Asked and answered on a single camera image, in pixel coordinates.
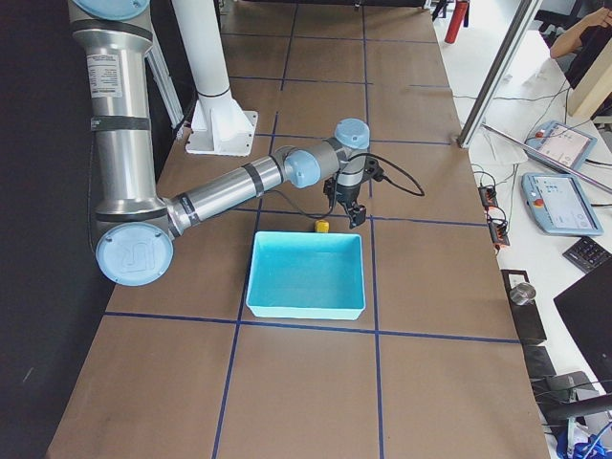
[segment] yellow object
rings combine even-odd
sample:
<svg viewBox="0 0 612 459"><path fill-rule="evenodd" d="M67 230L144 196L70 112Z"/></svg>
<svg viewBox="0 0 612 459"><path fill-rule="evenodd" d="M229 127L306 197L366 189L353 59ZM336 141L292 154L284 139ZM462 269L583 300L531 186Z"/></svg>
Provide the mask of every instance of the yellow object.
<svg viewBox="0 0 612 459"><path fill-rule="evenodd" d="M315 232L329 232L329 222L327 220L316 220Z"/></svg>

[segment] person's arm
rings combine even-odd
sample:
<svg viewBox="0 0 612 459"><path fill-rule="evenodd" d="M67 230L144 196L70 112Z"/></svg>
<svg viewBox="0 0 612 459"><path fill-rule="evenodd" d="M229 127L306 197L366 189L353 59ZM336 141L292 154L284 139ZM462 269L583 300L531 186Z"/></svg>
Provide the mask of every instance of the person's arm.
<svg viewBox="0 0 612 459"><path fill-rule="evenodd" d="M551 57L556 59L567 55L582 46L580 37L589 27L612 26L612 11L608 8L600 8L584 16L577 24L572 26L561 35L551 47Z"/></svg>

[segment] robotic arm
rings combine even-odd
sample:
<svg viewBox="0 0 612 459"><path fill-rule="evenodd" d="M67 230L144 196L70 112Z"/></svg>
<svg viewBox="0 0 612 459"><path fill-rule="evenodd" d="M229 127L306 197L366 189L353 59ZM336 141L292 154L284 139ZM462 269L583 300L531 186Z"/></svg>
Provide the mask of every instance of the robotic arm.
<svg viewBox="0 0 612 459"><path fill-rule="evenodd" d="M69 0L69 11L73 36L87 54L104 190L96 208L96 257L111 280L129 286L153 282L171 262L174 238L286 181L304 188L333 176L324 187L330 205L342 205L351 228L363 223L361 184L379 180L383 172L367 157L368 126L355 119L341 121L334 137L311 147L283 147L172 199L158 197L144 71L152 45L148 1ZM221 96L230 96L229 90ZM207 103L218 113L217 101Z"/></svg>
<svg viewBox="0 0 612 459"><path fill-rule="evenodd" d="M337 173L337 178L326 182L325 192L330 203L338 202L347 210L350 227L354 228L365 221L365 208L357 204L361 184L369 180L374 170L380 170L378 163L370 160L366 171L369 134L363 121L343 120L333 138L308 148L279 148L266 158L182 193L167 202L169 230L178 237L207 218L261 197L284 182L304 188Z"/></svg>

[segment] gray metal tube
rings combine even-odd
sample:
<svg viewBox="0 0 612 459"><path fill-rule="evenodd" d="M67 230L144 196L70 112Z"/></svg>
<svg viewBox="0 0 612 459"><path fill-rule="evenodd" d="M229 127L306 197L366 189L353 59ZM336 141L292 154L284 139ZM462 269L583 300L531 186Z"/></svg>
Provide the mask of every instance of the gray metal tube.
<svg viewBox="0 0 612 459"><path fill-rule="evenodd" d="M485 78L485 82L478 94L478 98L468 115L468 120L457 139L459 145L462 148L469 148L471 140L475 135L483 117L489 109L489 105L492 102L495 91L501 82L502 77L508 71L518 47L520 41L523 39L525 32L529 29L529 26L536 17L536 12L539 9L542 0L522 0L518 8L514 19L508 28L506 37L502 41L497 56L493 61L491 69Z"/></svg>
<svg viewBox="0 0 612 459"><path fill-rule="evenodd" d="M73 37L87 54L92 129L104 188L98 220L157 218L165 204L155 186L144 68L152 44L149 10L130 21L110 22L68 3Z"/></svg>
<svg viewBox="0 0 612 459"><path fill-rule="evenodd" d="M565 164L561 164L561 163L558 163L557 161L551 160L550 158L542 155L535 148L532 148L531 146L526 145L525 143L523 143L521 141L518 141L517 139L515 139L514 137L509 136L506 133L503 133L503 132L498 131L497 129L495 129L493 127L490 127L487 124L483 124L482 127L487 129L488 131L493 132L493 134L497 134L498 136L506 139L507 141L510 141L510 142L514 143L515 145L520 146L521 148L523 148L525 150L525 153L531 159L536 160L539 163L542 163L542 164L546 165L547 167L550 167L551 169L553 169L553 170L555 170L557 172L565 172L567 174L575 175L576 177L578 177L579 179L582 179L587 184L591 184L592 186L596 186L597 188L602 189L603 191L612 194L612 188L610 188L609 186L606 186L606 185L598 182L597 180L589 177L588 175L584 175L583 173L578 172L577 170L574 170L571 167L566 166Z"/></svg>
<svg viewBox="0 0 612 459"><path fill-rule="evenodd" d="M283 183L271 157L261 158L172 198L168 204L170 230L175 237L207 218L238 206Z"/></svg>

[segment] touchscreen display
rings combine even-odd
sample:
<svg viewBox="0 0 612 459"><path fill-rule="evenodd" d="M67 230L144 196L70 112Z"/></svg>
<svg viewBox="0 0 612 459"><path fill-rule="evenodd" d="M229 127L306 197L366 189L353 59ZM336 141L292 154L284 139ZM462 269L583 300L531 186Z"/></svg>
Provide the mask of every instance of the touchscreen display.
<svg viewBox="0 0 612 459"><path fill-rule="evenodd" d="M537 150L558 163L571 167L591 140L580 132L557 125Z"/></svg>
<svg viewBox="0 0 612 459"><path fill-rule="evenodd" d="M535 177L535 185L556 228L594 228L582 198L567 177Z"/></svg>

